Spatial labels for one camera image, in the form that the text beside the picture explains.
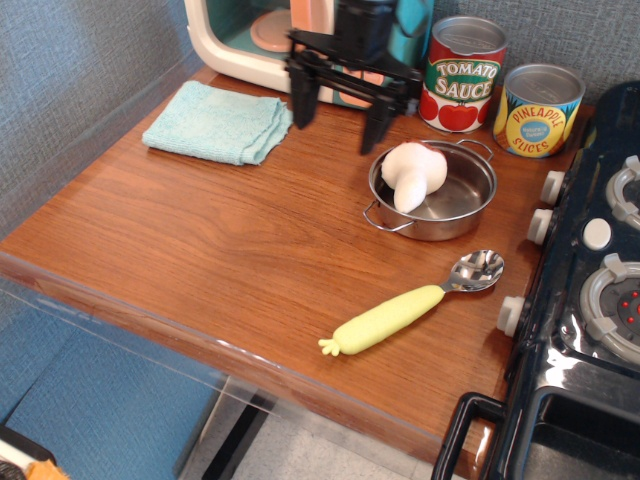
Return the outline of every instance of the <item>small metal saucepan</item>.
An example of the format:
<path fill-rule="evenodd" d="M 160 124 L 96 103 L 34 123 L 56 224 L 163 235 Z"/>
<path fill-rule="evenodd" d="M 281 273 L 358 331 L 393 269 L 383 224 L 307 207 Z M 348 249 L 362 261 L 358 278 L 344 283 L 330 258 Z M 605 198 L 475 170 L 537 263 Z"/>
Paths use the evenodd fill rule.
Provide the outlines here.
<path fill-rule="evenodd" d="M 382 162 L 391 149 L 387 150 L 369 171 L 369 186 L 376 198 L 364 210 L 364 217 L 380 230 L 416 240 L 439 241 L 459 237 L 478 225 L 482 211 L 496 193 L 498 179 L 489 165 L 493 152 L 475 140 L 463 139 L 458 143 L 424 140 L 423 143 L 439 149 L 446 157 L 447 179 L 444 185 L 428 195 L 415 210 L 400 213 L 393 203 L 393 190 L 382 179 Z M 489 157 L 483 158 L 463 143 L 485 148 Z M 370 211 L 376 206 L 382 225 L 370 217 Z"/>

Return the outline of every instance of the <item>oven door handle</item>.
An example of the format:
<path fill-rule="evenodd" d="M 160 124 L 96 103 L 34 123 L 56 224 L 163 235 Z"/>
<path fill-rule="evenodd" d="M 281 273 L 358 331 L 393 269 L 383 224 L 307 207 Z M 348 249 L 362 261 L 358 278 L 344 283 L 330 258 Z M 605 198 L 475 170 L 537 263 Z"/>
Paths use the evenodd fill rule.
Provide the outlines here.
<path fill-rule="evenodd" d="M 497 426 L 504 420 L 505 411 L 504 403 L 481 393 L 469 392 L 460 397 L 438 460 L 433 467 L 431 480 L 451 479 L 473 420 L 480 418 Z"/>

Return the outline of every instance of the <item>pineapple slices can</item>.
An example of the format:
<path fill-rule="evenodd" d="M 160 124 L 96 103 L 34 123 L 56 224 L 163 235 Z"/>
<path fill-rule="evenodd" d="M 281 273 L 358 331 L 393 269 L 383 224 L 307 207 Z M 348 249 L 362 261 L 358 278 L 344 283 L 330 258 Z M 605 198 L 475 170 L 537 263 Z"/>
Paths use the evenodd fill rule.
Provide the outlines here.
<path fill-rule="evenodd" d="M 447 132 L 470 132 L 487 118 L 507 51 L 505 31 L 490 20 L 454 16 L 431 32 L 420 116 Z"/>
<path fill-rule="evenodd" d="M 568 68 L 517 67 L 504 80 L 493 137 L 516 155 L 553 155 L 569 138 L 584 92 L 584 82 Z"/>

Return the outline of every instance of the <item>spoon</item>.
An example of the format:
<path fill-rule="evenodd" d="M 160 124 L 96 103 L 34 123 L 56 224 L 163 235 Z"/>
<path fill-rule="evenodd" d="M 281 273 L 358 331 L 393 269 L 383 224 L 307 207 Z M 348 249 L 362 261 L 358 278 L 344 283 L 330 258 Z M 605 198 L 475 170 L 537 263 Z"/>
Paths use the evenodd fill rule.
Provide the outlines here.
<path fill-rule="evenodd" d="M 334 357 L 360 353 L 420 318 L 440 303 L 445 293 L 479 292 L 495 284 L 503 270 L 504 260 L 493 250 L 465 255 L 443 284 L 427 285 L 387 300 L 352 318 L 333 332 L 333 338 L 322 339 L 318 345 L 324 355 Z"/>

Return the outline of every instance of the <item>gray floor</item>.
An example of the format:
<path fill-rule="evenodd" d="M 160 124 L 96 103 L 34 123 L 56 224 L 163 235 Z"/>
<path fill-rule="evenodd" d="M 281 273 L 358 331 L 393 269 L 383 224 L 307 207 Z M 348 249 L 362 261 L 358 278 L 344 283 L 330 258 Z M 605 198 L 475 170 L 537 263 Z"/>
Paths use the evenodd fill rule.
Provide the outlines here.
<path fill-rule="evenodd" d="M 233 385 L 218 402 L 181 480 L 200 480 L 242 412 L 247 392 Z M 279 402 L 234 480 L 426 480 L 431 465 L 304 409 Z"/>

